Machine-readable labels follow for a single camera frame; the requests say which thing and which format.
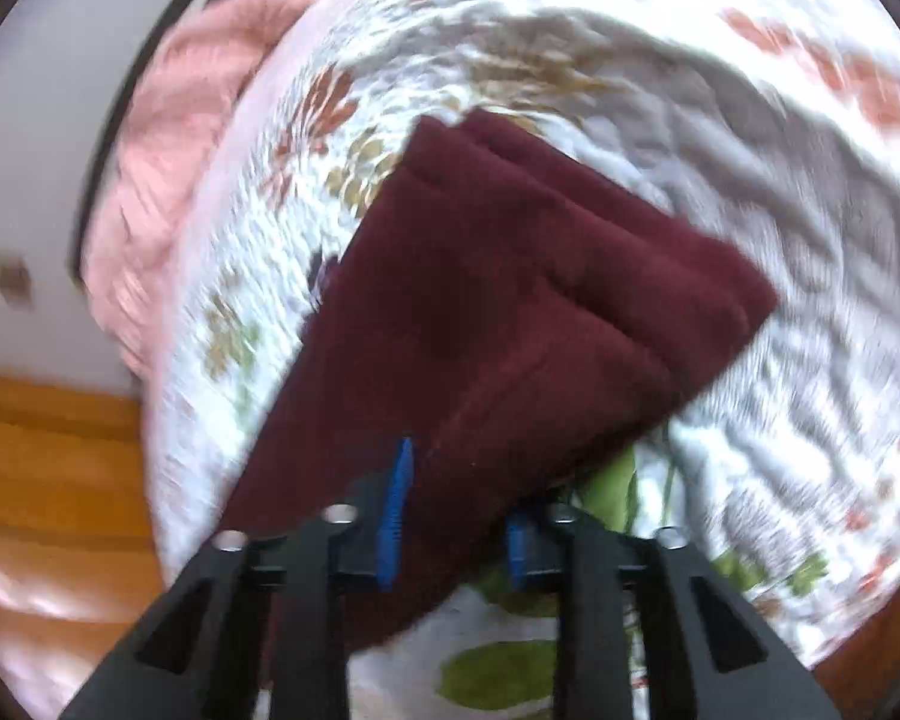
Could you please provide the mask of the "maroon pants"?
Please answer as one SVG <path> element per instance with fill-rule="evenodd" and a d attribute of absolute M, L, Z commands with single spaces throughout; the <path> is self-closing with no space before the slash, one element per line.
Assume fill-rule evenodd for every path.
<path fill-rule="evenodd" d="M 515 505 L 709 387 L 775 304 L 733 245 L 502 117 L 424 117 L 329 275 L 221 525 L 287 532 L 409 437 L 400 575 L 347 612 L 354 647 L 380 644 L 470 578 Z"/>

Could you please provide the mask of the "wooden wardrobe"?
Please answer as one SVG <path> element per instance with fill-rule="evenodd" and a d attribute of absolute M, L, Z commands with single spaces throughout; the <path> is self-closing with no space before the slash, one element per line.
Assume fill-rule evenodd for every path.
<path fill-rule="evenodd" d="M 0 376 L 0 679 L 55 718 L 162 589 L 141 408 Z"/>

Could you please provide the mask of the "pink crumpled blanket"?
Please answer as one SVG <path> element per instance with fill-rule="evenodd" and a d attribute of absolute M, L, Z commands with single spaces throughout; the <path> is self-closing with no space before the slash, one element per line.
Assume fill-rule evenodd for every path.
<path fill-rule="evenodd" d="M 80 252 L 98 327 L 146 380 L 173 251 L 193 193 L 238 99 L 284 34 L 317 0 L 211 0 L 157 44 L 119 127 Z"/>

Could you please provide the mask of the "white floral quilt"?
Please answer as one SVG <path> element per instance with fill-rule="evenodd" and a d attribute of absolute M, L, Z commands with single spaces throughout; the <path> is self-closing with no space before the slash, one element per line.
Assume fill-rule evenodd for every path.
<path fill-rule="evenodd" d="M 900 585 L 881 0 L 318 0 L 199 181 L 148 392 L 165 577 L 413 454 L 362 718 L 541 718 L 538 494 L 673 528 L 803 667 Z"/>

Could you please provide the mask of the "brown wall ornament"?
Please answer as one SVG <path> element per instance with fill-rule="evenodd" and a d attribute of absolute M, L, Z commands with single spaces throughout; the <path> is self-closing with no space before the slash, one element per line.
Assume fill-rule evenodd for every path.
<path fill-rule="evenodd" d="M 19 252 L 0 250 L 0 296 L 16 309 L 34 307 L 34 282 L 27 262 Z"/>

